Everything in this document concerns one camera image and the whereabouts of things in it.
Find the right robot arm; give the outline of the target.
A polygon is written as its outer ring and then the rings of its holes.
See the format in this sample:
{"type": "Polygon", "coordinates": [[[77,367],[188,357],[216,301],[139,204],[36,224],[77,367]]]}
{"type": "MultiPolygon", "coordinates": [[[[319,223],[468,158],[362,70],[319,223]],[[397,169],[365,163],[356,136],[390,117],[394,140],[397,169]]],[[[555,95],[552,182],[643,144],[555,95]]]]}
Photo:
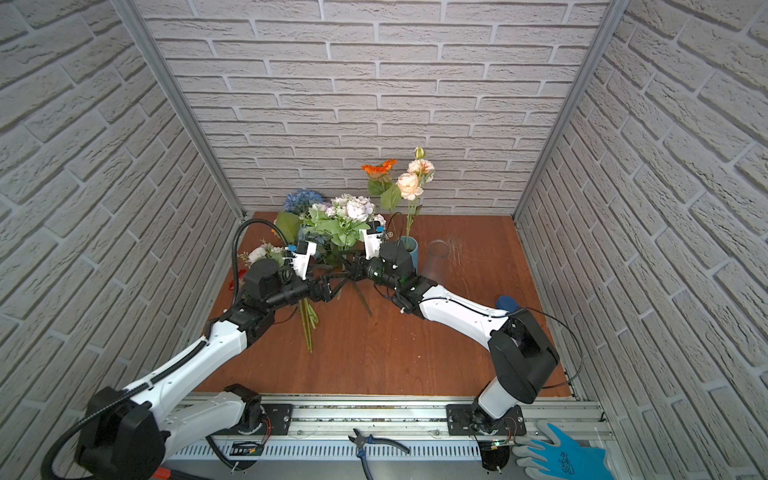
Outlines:
{"type": "Polygon", "coordinates": [[[388,289],[401,312],[447,326],[486,348],[495,377],[472,403],[470,418],[477,432],[494,433],[514,408],[533,403],[560,363],[529,309],[494,309],[450,292],[418,274],[410,253],[398,243],[383,244],[377,254],[354,251],[345,262],[352,279],[369,279],[388,289]]]}

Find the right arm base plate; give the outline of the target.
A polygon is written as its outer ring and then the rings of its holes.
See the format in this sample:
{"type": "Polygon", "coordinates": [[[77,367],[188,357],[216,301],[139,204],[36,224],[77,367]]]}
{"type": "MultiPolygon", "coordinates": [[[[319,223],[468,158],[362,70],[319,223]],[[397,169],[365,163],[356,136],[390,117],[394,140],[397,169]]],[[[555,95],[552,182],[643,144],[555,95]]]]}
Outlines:
{"type": "Polygon", "coordinates": [[[527,434],[522,410],[519,405],[510,408],[500,418],[494,419],[475,404],[449,404],[446,406],[450,436],[505,436],[527,434]]]}

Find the white lilac flower bouquet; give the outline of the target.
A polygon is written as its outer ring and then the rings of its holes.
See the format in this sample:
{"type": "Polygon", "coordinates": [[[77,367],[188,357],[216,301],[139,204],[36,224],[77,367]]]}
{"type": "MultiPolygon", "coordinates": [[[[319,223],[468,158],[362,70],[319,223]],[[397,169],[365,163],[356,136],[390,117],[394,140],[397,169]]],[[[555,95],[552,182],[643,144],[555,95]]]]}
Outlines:
{"type": "Polygon", "coordinates": [[[370,198],[344,194],[329,202],[313,205],[300,219],[299,239],[315,242],[318,261],[338,267],[343,273],[342,281],[334,293],[345,284],[351,284],[358,292],[368,314],[372,315],[356,285],[358,281],[351,281],[346,276],[349,270],[347,261],[355,251],[365,253],[360,230],[373,221],[379,221],[386,230],[385,217],[376,212],[370,198]]]}

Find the orange gerbera flower stem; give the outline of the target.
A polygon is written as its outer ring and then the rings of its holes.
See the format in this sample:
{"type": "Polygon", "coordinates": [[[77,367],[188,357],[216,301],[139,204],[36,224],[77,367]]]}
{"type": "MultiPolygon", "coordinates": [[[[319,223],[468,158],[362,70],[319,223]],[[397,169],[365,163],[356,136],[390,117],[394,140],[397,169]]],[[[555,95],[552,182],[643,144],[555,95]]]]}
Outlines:
{"type": "Polygon", "coordinates": [[[378,165],[366,164],[361,167],[368,177],[369,194],[377,196],[381,207],[389,212],[393,212],[402,200],[399,186],[390,175],[396,164],[395,159],[389,159],[378,165]]]}

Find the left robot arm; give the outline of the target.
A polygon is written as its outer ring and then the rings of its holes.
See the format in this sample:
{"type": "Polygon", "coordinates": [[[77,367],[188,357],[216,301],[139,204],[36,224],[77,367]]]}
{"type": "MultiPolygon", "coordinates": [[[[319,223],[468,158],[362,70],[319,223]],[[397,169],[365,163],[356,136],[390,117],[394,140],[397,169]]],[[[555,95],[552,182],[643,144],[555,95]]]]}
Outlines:
{"type": "Polygon", "coordinates": [[[86,416],[66,439],[77,440],[74,460],[92,479],[149,479],[169,457],[220,431],[271,432],[260,394],[240,384],[205,404],[180,402],[220,366],[255,344],[278,310],[302,300],[329,301],[330,275],[300,274],[297,258],[256,261],[233,293],[233,305],[205,333],[167,363],[121,390],[106,387],[88,402],[86,416]]]}

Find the peach rose flower stem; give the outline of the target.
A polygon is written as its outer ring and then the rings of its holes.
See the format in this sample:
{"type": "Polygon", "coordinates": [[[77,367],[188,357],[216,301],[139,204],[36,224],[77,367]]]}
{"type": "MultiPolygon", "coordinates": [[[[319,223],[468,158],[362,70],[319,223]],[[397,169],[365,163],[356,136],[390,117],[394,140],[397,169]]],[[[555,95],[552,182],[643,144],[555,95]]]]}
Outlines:
{"type": "Polygon", "coordinates": [[[409,163],[407,171],[401,174],[397,180],[401,198],[407,201],[406,237],[410,237],[410,232],[420,206],[420,198],[424,193],[424,187],[433,180],[434,174],[434,164],[426,159],[425,150],[422,147],[416,147],[414,149],[414,159],[409,163]]]}

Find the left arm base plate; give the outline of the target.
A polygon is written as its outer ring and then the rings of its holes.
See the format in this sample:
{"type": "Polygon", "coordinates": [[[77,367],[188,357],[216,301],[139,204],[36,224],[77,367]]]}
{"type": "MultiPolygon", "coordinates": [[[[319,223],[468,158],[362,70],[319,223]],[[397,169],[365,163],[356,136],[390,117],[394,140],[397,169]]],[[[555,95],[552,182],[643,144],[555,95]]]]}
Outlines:
{"type": "Polygon", "coordinates": [[[293,405],[289,403],[262,403],[259,407],[247,406],[234,426],[219,431],[219,434],[265,436],[287,436],[291,425],[293,405]]]}

